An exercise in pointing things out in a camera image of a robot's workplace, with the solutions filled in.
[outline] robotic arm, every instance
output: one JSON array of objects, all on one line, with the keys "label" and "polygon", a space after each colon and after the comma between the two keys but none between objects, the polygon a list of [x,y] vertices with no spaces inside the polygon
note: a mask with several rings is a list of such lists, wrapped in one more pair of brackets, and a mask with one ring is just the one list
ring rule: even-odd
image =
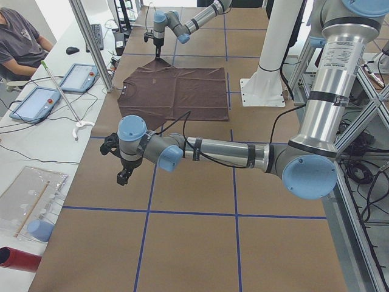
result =
[{"label": "robotic arm", "polygon": [[360,59],[366,44],[379,35],[388,12],[387,0],[315,1],[311,36],[318,38],[317,32],[321,31],[325,46],[300,130],[287,146],[240,144],[179,134],[160,137],[147,130],[140,117],[127,116],[119,123],[118,133],[107,137],[109,143],[101,148],[103,154],[111,152],[122,160],[124,169],[118,174],[118,183],[126,183],[142,158],[173,171],[184,157],[261,169],[279,176],[285,187],[300,198],[327,195],[337,181],[334,141]]},{"label": "robotic arm", "polygon": [[181,24],[177,11],[162,12],[157,11],[154,14],[154,29],[151,32],[145,33],[145,42],[149,38],[153,39],[156,46],[156,58],[160,57],[161,48],[165,42],[165,28],[168,26],[180,43],[185,44],[190,40],[190,35],[197,31],[204,24],[209,22],[221,13],[224,13],[231,5],[232,0],[214,0],[202,12],[198,13],[185,24]]}]

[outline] wooden stick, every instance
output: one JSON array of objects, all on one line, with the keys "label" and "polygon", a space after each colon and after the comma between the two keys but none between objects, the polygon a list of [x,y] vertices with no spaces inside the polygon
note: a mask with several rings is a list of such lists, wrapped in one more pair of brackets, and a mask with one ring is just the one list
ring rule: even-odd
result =
[{"label": "wooden stick", "polygon": [[18,230],[13,235],[14,237],[18,237],[19,233],[22,231],[22,229],[23,229],[24,225],[26,224],[27,220],[30,218],[32,211],[34,211],[36,205],[38,204],[39,200],[41,199],[41,197],[45,193],[45,191],[46,191],[47,187],[49,186],[49,184],[50,184],[50,181],[46,181],[46,184],[44,185],[43,190],[40,192],[40,194],[38,195],[38,197],[36,198],[36,200],[34,202],[34,205],[32,205],[31,209],[27,213],[24,221],[22,222],[22,224],[19,226]]}]

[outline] blue cup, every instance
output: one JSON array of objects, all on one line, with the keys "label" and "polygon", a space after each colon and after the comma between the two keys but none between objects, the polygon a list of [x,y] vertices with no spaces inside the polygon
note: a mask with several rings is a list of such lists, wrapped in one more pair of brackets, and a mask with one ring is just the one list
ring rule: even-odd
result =
[{"label": "blue cup", "polygon": [[54,225],[43,221],[33,220],[27,225],[27,231],[41,242],[48,242],[53,231]]}]

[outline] computer mouse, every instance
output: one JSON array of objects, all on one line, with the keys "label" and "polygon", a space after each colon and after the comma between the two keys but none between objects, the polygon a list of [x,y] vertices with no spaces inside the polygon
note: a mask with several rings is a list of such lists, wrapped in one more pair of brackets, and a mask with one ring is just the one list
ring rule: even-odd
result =
[{"label": "computer mouse", "polygon": [[77,52],[79,52],[79,51],[80,51],[80,49],[77,48],[77,47],[68,47],[68,48],[66,49],[66,53],[67,53],[68,55],[72,55],[72,54],[77,53]]}]

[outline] gray shirt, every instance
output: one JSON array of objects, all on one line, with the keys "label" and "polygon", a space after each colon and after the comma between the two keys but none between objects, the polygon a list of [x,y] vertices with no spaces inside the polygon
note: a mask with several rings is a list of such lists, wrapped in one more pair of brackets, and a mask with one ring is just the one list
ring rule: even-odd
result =
[{"label": "gray shirt", "polygon": [[0,75],[7,80],[28,80],[2,64],[14,58],[20,65],[37,68],[47,55],[36,42],[39,32],[15,10],[1,8],[0,13],[7,20],[7,24],[0,24]]}]

